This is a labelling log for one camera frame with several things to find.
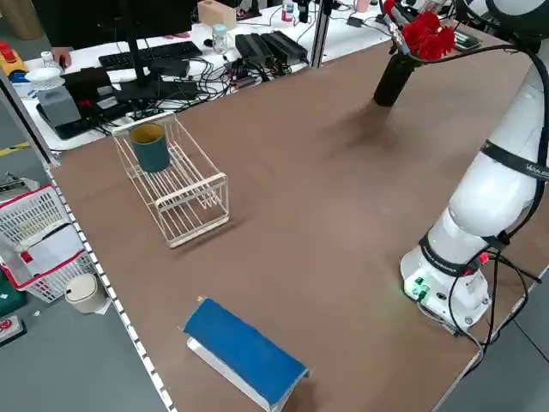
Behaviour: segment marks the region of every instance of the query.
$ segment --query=white robotic arm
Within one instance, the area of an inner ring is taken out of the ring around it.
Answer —
[[[549,37],[549,0],[475,0],[471,7],[478,15],[489,10],[519,35]],[[542,41],[538,56],[549,67],[549,40]],[[537,162],[544,109],[543,85],[533,66],[487,144]],[[455,320],[464,330],[475,324],[491,299],[480,267],[471,262],[530,207],[536,186],[537,179],[479,152],[448,208],[401,260],[406,294],[448,324]]]

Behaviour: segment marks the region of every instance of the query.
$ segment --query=brown table surface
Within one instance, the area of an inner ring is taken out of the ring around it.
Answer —
[[[476,349],[421,315],[399,261],[437,219],[505,111],[527,59],[491,52],[418,70],[371,103],[388,45],[247,89],[179,118],[229,177],[231,220],[170,250],[110,139],[54,171],[183,411],[259,408],[185,346],[210,296],[314,371],[287,411],[427,411]],[[547,261],[546,205],[509,255]],[[498,316],[519,296],[502,274]]]

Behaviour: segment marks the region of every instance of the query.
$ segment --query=mug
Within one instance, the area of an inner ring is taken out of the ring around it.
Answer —
[[[131,146],[144,172],[162,172],[170,166],[166,131],[156,123],[140,124],[130,132]]]

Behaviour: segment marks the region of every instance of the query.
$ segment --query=keyboard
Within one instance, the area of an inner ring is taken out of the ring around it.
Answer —
[[[149,68],[154,60],[162,58],[198,58],[202,55],[200,49],[192,41],[172,43],[170,45],[158,45],[149,49],[140,49],[139,57],[143,65]],[[100,63],[107,70],[133,69],[134,64],[128,51],[100,56]]]

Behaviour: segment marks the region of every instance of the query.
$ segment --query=black power adapter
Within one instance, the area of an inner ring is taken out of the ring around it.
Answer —
[[[353,26],[353,27],[362,27],[363,24],[364,24],[364,21],[362,21],[358,17],[352,17],[351,16],[347,19],[347,24],[349,26]]]

